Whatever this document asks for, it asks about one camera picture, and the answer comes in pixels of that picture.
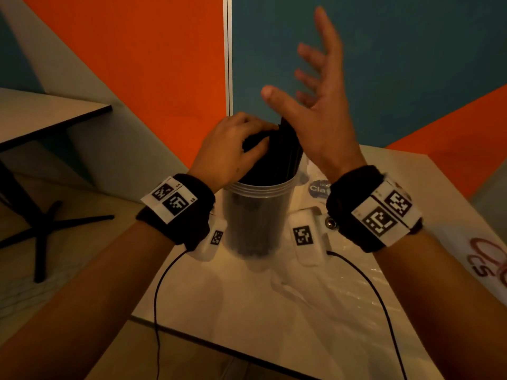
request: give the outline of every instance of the table surface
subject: table surface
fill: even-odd
[[[108,104],[0,88],[0,144],[110,109]]]
[[[388,171],[409,191],[425,224],[466,223],[498,240],[428,156],[369,146],[362,150],[369,164]],[[219,192],[218,212],[221,200]],[[296,187],[291,210],[313,205],[325,209],[308,195],[308,184]],[[239,258],[225,243],[211,262],[184,256],[160,287],[159,324],[184,338],[322,380],[402,378],[384,313],[369,285],[340,259],[322,267],[301,266],[287,244],[288,229],[283,237],[281,249],[262,260]],[[380,292],[408,378],[442,378],[373,256],[337,232],[330,240],[333,250],[363,270]],[[181,246],[172,251],[133,319],[153,322],[156,284],[181,251]]]

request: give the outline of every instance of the white plastic device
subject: white plastic device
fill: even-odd
[[[208,224],[208,236],[199,243],[193,252],[187,253],[187,255],[192,256],[200,262],[210,262],[213,260],[227,229],[227,221],[215,215],[209,216]]]
[[[301,265],[316,267],[324,264],[331,250],[326,227],[327,215],[322,215],[317,207],[301,209],[288,215],[295,255]]]

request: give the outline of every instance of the table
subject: table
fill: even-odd
[[[388,171],[409,191],[428,226],[465,222],[498,240],[426,155],[369,146],[362,150],[370,164]],[[315,204],[324,209],[307,189],[308,184],[296,187],[291,210]],[[330,240],[333,250],[354,262],[380,292],[408,378],[441,379],[374,257],[339,233]],[[176,247],[171,252],[131,319],[153,325],[155,286],[181,251]],[[211,262],[184,256],[174,265],[160,287],[157,308],[161,330],[296,378],[402,378],[373,291],[340,259],[303,267],[282,244],[270,259],[244,260],[221,243]]]
[[[0,88],[0,152],[111,110],[111,105],[107,104]],[[1,160],[0,193],[0,201],[30,225],[28,230],[0,241],[0,249],[35,237],[36,283],[46,278],[48,235],[56,230],[114,218],[108,215],[54,220],[62,202],[56,201],[43,213]]]

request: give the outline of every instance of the orange panel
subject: orange panel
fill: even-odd
[[[427,154],[469,198],[507,158],[507,85],[392,143]]]
[[[226,114],[222,0],[24,1],[192,164]]]

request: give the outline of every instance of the black wristband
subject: black wristband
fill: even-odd
[[[197,200],[168,224],[149,207],[144,207],[136,219],[152,226],[176,245],[185,244],[188,251],[193,251],[209,233],[209,212],[213,209],[215,195],[206,184],[193,176],[177,174],[174,179],[191,191]]]
[[[338,226],[341,235],[358,245],[364,252],[385,247],[353,214],[384,181],[384,175],[374,165],[365,165],[343,175],[331,185],[326,202],[327,212]],[[410,229],[414,234],[422,229],[422,218]]]

